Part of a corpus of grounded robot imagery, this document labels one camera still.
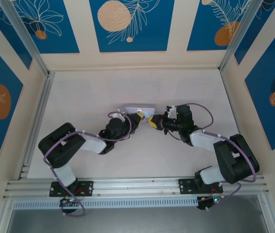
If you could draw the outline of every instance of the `white table surface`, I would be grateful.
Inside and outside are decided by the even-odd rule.
[[[188,102],[203,104],[215,122],[209,131],[225,136],[237,127],[218,70],[118,69],[57,72],[52,84],[38,142],[66,122],[89,133],[99,133],[109,122],[107,114],[125,103],[151,103],[157,113],[166,105]],[[198,126],[210,123],[208,113],[192,106]],[[52,178],[35,147],[28,178]],[[70,160],[80,178],[132,178],[192,176],[199,169],[215,165],[216,156],[190,147],[163,132],[141,123],[129,140],[117,142],[106,155],[78,151]]]

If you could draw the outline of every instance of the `cream wall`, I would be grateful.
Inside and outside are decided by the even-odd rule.
[[[225,50],[186,51],[200,0],[175,0],[166,52],[100,53],[88,0],[64,0],[80,54],[42,54],[50,70],[218,67]]]
[[[0,32],[0,56],[23,83],[23,90],[15,108],[3,147],[0,151],[0,202],[7,181],[17,178],[18,167],[27,141],[33,115],[45,78],[32,62],[27,70],[16,52]]]
[[[275,201],[275,150],[271,150],[258,114],[245,85],[245,78],[275,38],[275,9],[260,31],[252,47],[237,66],[233,58],[223,76],[241,133],[256,155]]]

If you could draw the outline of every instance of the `wall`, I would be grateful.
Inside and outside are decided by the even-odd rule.
[[[48,68],[78,70],[218,67],[250,1],[28,2],[33,4],[12,4]],[[232,14],[237,7],[239,13]]]
[[[8,180],[14,180],[18,176],[18,167],[21,156],[33,121],[33,115],[36,104],[44,83],[45,78],[42,76],[35,62],[26,66],[20,59],[11,44],[0,31],[0,60],[7,64],[9,70],[23,84],[22,91],[17,100],[17,104],[11,118],[8,130],[4,131],[5,138],[0,149],[0,201],[2,199]]]
[[[275,144],[273,144],[275,139],[270,137],[269,132],[265,130],[269,126],[275,125],[275,104],[273,103],[272,106],[270,102],[271,98],[269,99],[272,93],[270,85],[260,90],[266,83],[270,83],[275,79],[275,76],[273,76],[274,69],[271,68],[268,61],[263,60],[269,52],[275,53],[273,46],[270,46],[274,39],[275,9],[262,27],[241,63],[238,65],[237,60],[232,59],[224,70],[223,76],[241,133],[256,155],[260,163],[261,172],[264,174],[271,195],[275,201]],[[251,71],[259,68],[260,58],[262,59],[261,61],[263,61],[260,73],[255,73],[256,77],[252,77],[251,74],[253,73]],[[268,60],[274,61],[275,63],[275,56],[269,57]],[[246,77],[257,79],[258,82],[252,87]],[[255,88],[255,90],[257,88],[257,90],[259,90],[257,93],[260,94],[259,101],[255,103],[253,103],[252,100],[252,97],[255,96],[255,93],[251,92],[253,88]],[[264,107],[263,102],[260,103],[260,101],[265,101],[266,103],[264,112],[263,109],[262,112],[260,111],[260,109]],[[268,123],[264,125],[261,124],[264,122],[261,120],[263,114],[266,114],[266,117],[269,118]],[[273,127],[272,130],[272,134],[275,135],[275,127]]]

